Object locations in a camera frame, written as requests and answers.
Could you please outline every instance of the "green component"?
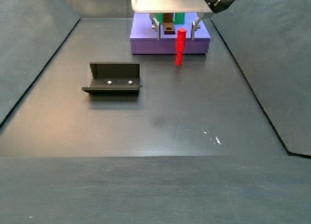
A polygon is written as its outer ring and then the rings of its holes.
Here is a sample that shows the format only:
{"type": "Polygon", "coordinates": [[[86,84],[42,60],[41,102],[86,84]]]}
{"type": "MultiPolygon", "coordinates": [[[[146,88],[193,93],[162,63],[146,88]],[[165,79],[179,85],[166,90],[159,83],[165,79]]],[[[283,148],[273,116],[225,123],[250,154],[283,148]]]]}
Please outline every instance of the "green component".
{"type": "Polygon", "coordinates": [[[163,14],[155,14],[155,18],[161,24],[163,24],[163,14]]]}
{"type": "Polygon", "coordinates": [[[175,13],[174,24],[185,24],[185,13],[175,13]]]}
{"type": "MultiPolygon", "coordinates": [[[[159,21],[159,23],[163,24],[163,14],[155,14],[155,18],[159,21]]],[[[185,13],[175,13],[174,24],[178,24],[178,25],[185,24],[185,13]]]]}

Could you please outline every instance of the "purple platform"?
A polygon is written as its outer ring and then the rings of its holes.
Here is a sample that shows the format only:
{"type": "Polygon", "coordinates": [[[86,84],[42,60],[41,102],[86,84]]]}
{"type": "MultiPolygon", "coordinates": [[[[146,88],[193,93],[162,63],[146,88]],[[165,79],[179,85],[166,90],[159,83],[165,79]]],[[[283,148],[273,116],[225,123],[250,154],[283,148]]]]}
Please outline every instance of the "purple platform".
{"type": "MultiPolygon", "coordinates": [[[[203,23],[197,30],[197,39],[191,39],[191,24],[197,19],[197,13],[186,14],[185,25],[177,25],[187,29],[186,54],[206,54],[210,50],[210,32],[203,23]]],[[[177,35],[165,35],[162,27],[162,38],[157,39],[157,31],[151,28],[149,14],[135,14],[131,28],[131,53],[133,54],[177,54],[177,35]]]]}

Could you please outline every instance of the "white robot part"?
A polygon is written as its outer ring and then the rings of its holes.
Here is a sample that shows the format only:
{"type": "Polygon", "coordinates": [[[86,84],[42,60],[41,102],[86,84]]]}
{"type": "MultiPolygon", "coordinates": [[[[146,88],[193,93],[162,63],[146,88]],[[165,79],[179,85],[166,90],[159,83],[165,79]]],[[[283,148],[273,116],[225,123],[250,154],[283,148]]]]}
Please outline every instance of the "white robot part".
{"type": "Polygon", "coordinates": [[[131,0],[137,13],[209,13],[205,0],[131,0]]]}

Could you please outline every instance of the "black bracket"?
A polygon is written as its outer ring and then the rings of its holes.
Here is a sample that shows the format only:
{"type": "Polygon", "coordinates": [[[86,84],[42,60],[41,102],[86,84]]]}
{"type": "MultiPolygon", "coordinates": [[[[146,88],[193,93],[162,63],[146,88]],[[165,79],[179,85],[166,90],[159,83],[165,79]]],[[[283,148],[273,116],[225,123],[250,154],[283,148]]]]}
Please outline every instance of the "black bracket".
{"type": "Polygon", "coordinates": [[[141,92],[141,64],[138,63],[90,63],[93,82],[83,90],[90,94],[110,92],[141,92]]]}

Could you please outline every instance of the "gray wall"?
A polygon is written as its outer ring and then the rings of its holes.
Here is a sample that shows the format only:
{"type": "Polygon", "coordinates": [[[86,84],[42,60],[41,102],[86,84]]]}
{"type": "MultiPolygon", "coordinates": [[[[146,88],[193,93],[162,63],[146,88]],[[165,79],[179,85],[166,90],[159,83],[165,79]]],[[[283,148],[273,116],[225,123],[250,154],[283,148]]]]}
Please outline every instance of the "gray wall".
{"type": "Polygon", "coordinates": [[[133,17],[130,0],[66,0],[82,17],[133,17]]]}
{"type": "Polygon", "coordinates": [[[79,15],[62,0],[0,0],[0,125],[79,15]]]}
{"type": "Polygon", "coordinates": [[[213,21],[289,151],[311,155],[310,0],[237,0],[213,21]]]}

